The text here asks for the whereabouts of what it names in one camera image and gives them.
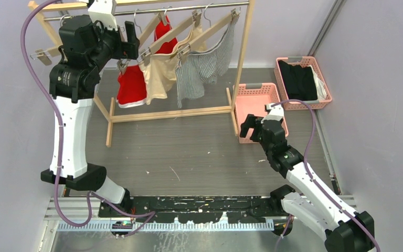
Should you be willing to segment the beige underwear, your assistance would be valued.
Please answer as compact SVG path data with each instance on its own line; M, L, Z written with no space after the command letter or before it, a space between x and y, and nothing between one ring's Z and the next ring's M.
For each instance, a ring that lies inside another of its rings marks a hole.
M176 84L176 68L179 62L177 50L201 33L203 33L202 24L193 24L186 38L181 41L173 39L164 43L148 60L142 60L139 63L145 82L147 105L154 99L167 98L167 92Z

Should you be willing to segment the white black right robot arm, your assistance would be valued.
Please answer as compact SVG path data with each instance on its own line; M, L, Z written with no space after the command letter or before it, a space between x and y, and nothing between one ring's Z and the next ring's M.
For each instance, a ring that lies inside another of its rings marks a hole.
M248 114L240 136L250 129L251 141L262 146L270 166L289 181L272 192L274 214L297 217L318 235L327 251L377 251L372 240L374 219L349 206L323 183L304 156L288 145L280 120Z

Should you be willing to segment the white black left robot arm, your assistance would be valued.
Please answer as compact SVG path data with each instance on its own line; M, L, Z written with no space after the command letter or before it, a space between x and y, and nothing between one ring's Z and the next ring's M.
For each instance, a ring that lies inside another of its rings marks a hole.
M56 105L55 148L42 181L76 191L92 191L112 203L120 217L132 210L130 192L108 178L104 166L86 160L86 135L100 72L111 59L135 59L140 41L134 23L125 22L127 39L117 27L89 15L66 20L59 29L60 62L49 75L49 93Z

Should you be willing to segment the grey striped underwear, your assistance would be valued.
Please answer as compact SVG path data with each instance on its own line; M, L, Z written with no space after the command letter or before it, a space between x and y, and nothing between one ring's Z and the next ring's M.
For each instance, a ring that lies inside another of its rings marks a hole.
M184 99L198 99L205 94L205 84L216 84L229 69L238 17L228 24L219 42L206 51L191 51L176 68L177 106Z

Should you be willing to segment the empty wooden clip hanger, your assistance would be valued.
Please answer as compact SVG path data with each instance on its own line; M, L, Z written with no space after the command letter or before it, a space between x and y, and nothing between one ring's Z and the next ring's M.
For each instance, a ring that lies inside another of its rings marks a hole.
M44 15L40 15L38 21L42 27L47 31L50 39L53 41L54 46L48 49L38 49L30 55L33 60L40 60L45 66L52 64L51 58L61 55L59 47L62 46L62 40L59 36L59 30L54 30L50 25L51 20L46 20Z

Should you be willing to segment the wooden clothes rack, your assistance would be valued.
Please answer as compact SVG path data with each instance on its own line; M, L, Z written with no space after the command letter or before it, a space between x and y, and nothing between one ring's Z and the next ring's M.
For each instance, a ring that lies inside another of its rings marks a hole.
M54 4L53 7L44 7L38 14L36 14L36 18L38 22L41 24L43 29L46 31L52 42L55 44L54 47L47 49L51 57L55 57L59 55L57 51L58 46L61 44L59 35L56 31L54 31L53 27L49 24L50 21L54 20L53 18L46 18L44 16L44 12L55 12L55 11L69 11L76 9L85 9L86 1L75 1L73 3L60 3ZM189 7L176 7L176 8L168 8L168 11L180 11L184 9L206 9L206 8L217 8L217 7L228 7L228 6L244 6L247 5L246 17L245 17L245 26L243 29L241 47L240 47L240 55L239 55L239 65L238 65L238 73L236 75L236 82L233 87L238 86L239 79L242 72L243 60L246 54L246 46L248 42L248 34L249 28L252 20L252 14L254 9L255 1L235 1L231 3L215 3L209 4L206 6L189 6ZM150 113L137 113L137 114L125 114L125 115L115 115L115 98L111 98L110 109L108 110L100 98L98 97L98 92L94 92L93 103L98 107L101 111L102 115L108 122L107 129L107 138L106 138L106 146L110 147L112 143L112 131L113 125L115 123L123 123L130 121L145 121L145 120L156 120L156 119L166 119L166 118L180 118L180 117L190 117L190 116L206 116L210 114L221 114L221 113L230 113L233 120L233 126L235 134L238 133L237 121L235 119L234 114L234 102L237 98L237 91L234 94L230 95L230 90L227 88L228 102L227 106L220 107L206 107L206 108L196 108L196 109L183 109L183 110L173 110L173 111L162 111L162 112L150 112Z

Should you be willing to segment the pink basket near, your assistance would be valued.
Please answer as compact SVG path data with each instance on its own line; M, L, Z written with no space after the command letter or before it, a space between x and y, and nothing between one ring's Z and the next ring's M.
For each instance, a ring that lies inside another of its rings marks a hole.
M277 102L280 102L280 98L275 83L241 83L235 101L238 133L248 114L264 117L268 114L265 105Z

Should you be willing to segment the pink basket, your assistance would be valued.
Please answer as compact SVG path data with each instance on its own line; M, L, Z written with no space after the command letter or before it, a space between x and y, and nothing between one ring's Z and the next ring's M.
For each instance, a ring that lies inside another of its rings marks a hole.
M302 100L312 109L322 109L332 101L332 95L322 76L316 59L312 56L279 57L274 74L281 100L286 100L287 110L305 110L306 106L294 102Z
M264 117L268 114L265 105L277 102L280 102L280 98L275 83L241 83L235 101L238 133L248 114Z

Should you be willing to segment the black clothes in basket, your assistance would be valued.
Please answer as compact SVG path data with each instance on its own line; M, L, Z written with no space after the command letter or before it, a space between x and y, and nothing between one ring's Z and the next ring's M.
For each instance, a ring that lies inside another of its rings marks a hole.
M313 74L309 67L290 65L285 61L278 61L278 66L289 99L317 100Z

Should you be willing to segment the pink basket far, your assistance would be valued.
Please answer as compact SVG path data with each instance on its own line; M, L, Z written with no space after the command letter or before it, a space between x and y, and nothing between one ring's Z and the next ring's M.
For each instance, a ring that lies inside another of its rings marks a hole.
M274 74L281 100L286 100L287 110L305 110L306 106L294 102L302 100L312 109L322 109L332 101L332 95L322 76L316 59L312 56L279 57Z

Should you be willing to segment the white cloth in basket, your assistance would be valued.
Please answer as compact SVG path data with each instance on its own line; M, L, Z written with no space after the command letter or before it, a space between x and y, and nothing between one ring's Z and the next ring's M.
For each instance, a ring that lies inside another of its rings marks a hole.
M317 73L314 71L313 66L309 65L311 72L313 74L313 79L316 87L317 100L322 101L326 99L327 93L325 90L325 83L318 77Z

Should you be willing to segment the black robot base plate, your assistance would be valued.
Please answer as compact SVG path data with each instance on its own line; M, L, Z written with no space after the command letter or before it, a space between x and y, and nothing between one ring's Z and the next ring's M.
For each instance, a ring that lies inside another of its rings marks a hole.
M228 224L265 222L267 219L285 220L274 197L268 196L135 196L131 198L129 214L154 212L151 223L205 224L219 223L226 215Z

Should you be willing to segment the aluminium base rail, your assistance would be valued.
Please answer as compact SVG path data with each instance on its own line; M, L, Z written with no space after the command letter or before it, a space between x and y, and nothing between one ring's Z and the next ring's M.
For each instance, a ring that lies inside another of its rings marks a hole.
M182 224L175 220L172 223L151 223L154 212L139 215L140 218L129 218L115 211L108 204L92 197L88 203L85 197L61 197L58 200L60 209L64 215L73 222L82 223L88 218L88 212L92 212L92 219L82 227L74 227L63 221L58 215L54 201L49 202L45 220L57 221L58 231L67 232L111 232L125 235L135 229L141 232L213 232L213 231L264 231L273 230L275 224L283 223L281 218L267 219L265 222L248 224L228 224L226 215L223 215L219 223Z

